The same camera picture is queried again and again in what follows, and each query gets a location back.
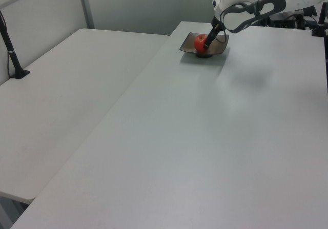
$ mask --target white tabletop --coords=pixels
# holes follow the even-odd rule
[[[81,29],[0,87],[0,195],[30,203],[167,40]]]
[[[209,29],[179,25],[13,229],[326,229],[323,39],[250,27],[179,51]]]

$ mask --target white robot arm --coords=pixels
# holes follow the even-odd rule
[[[213,0],[215,17],[204,48],[225,29],[238,33],[252,23],[270,15],[306,8],[325,0]]]

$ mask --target apple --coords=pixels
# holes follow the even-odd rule
[[[204,48],[206,39],[207,39],[207,35],[205,34],[200,34],[195,38],[194,46],[198,53],[204,53],[206,51],[206,49]]]

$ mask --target wall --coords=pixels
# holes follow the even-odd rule
[[[212,0],[86,0],[94,27],[170,35],[182,21],[211,22]]]
[[[1,11],[23,68],[86,27],[80,0],[20,0]],[[8,79],[6,63],[7,49],[0,38],[0,85]]]

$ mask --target black cable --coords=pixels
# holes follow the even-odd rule
[[[284,20],[287,20],[287,19],[289,19],[289,18],[291,18],[291,17],[295,17],[296,15],[298,15],[298,14],[292,14],[292,15],[286,17]]]
[[[225,12],[225,10],[223,10],[222,12],[221,12],[221,14],[220,14],[220,23],[223,25],[223,33],[224,33],[224,42],[221,42],[221,41],[219,41],[219,39],[217,38],[217,36],[215,37],[215,39],[216,39],[216,41],[218,41],[219,43],[221,43],[221,44],[224,44],[225,42],[227,42],[227,33],[226,33],[226,29],[225,29],[225,27],[224,27],[224,24],[223,24],[223,22],[222,22],[222,15],[223,15],[223,13]]]
[[[316,22],[316,24],[318,24],[317,20],[315,20],[312,16],[308,16],[308,17],[312,18]]]
[[[8,77],[10,77],[10,73],[9,73],[9,52],[7,52],[7,72],[8,72]]]

